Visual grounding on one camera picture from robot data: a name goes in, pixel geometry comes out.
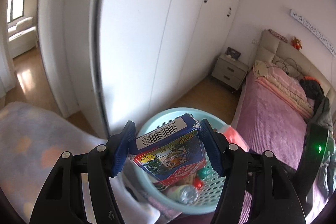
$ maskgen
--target clear plastic bottle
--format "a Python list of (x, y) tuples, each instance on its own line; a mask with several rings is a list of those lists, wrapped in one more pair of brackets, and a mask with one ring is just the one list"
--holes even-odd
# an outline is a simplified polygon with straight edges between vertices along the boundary
[(192, 204), (198, 197), (198, 192), (193, 185), (174, 186), (168, 189), (167, 197), (182, 204)]

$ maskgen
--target blue gripper pad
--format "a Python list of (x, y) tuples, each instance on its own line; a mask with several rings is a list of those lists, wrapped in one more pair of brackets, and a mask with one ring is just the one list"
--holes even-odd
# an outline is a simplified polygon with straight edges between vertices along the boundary
[(111, 175), (115, 177), (124, 167), (128, 155), (129, 143), (135, 139), (135, 123), (128, 121), (120, 134), (109, 138), (106, 146), (113, 153)]
[(224, 168), (221, 161), (221, 152), (212, 136), (212, 128), (206, 119), (203, 119), (201, 125), (201, 139), (205, 150), (208, 154), (212, 169), (215, 170), (219, 176), (223, 177)]

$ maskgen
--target barcode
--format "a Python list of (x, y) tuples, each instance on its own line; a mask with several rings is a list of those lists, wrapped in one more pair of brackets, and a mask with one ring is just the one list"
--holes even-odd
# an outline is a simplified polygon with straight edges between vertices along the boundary
[(177, 131), (185, 128), (187, 125), (182, 118), (178, 118), (163, 127), (160, 127), (151, 133), (148, 133), (136, 140), (136, 146), (138, 149), (142, 149), (146, 146), (149, 146), (159, 140), (162, 140)]

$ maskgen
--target white couch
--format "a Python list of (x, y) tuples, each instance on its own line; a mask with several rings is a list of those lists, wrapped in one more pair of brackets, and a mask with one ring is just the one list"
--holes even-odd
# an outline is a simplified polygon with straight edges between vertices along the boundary
[(14, 58), (33, 47), (37, 47), (39, 40), (37, 28), (32, 27), (32, 17), (25, 18), (8, 29), (8, 48), (11, 58)]

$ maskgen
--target stuffed animal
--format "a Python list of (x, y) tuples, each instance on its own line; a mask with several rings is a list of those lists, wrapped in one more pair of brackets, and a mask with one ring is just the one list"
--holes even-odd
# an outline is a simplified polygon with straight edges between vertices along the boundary
[(293, 39), (292, 39), (292, 45), (298, 51), (302, 48), (301, 40), (297, 39), (296, 37), (293, 37)]

